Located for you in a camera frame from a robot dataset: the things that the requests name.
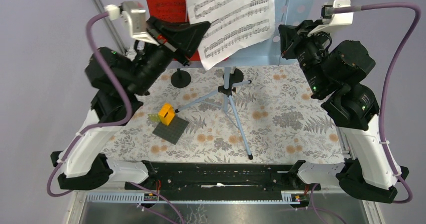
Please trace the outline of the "white sheet music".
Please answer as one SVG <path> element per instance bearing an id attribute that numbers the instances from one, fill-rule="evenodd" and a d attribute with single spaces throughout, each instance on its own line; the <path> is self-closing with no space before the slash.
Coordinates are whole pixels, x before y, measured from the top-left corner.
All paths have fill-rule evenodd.
<path id="1" fill-rule="evenodd" d="M 275 0 L 185 0 L 190 23 L 210 27 L 198 47 L 201 64 L 210 70 L 237 51 L 272 37 Z"/>

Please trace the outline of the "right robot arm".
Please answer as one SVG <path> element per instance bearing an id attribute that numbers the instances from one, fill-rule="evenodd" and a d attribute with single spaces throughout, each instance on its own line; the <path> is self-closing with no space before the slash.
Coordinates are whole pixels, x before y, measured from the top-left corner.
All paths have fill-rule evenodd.
<path id="1" fill-rule="evenodd" d="M 296 190 L 307 184 L 338 186 L 356 199 L 393 203 L 395 185 L 406 179 L 409 170 L 398 164 L 390 166 L 379 137 L 379 104 L 374 92 L 361 84 L 375 61 L 359 41 L 344 40 L 330 50 L 330 34 L 313 32 L 319 25 L 320 20 L 280 25 L 281 56 L 298 61 L 311 97 L 322 101 L 355 158 L 338 164 L 298 161 L 288 183 Z"/>

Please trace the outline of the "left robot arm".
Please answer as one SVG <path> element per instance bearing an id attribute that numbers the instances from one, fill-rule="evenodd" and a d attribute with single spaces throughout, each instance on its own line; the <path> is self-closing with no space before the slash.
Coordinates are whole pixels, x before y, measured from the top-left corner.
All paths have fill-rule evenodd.
<path id="1" fill-rule="evenodd" d="M 147 33 L 152 42 L 144 41 L 134 59 L 108 47 L 94 48 L 85 73 L 97 93 L 74 140 L 51 154 L 61 189 L 93 190 L 113 182 L 133 182 L 143 189 L 155 185 L 154 170 L 145 161 L 113 160 L 102 149 L 142 106 L 138 97 L 149 94 L 172 61 L 189 64 L 209 28 L 208 21 L 171 23 L 150 17 Z"/>

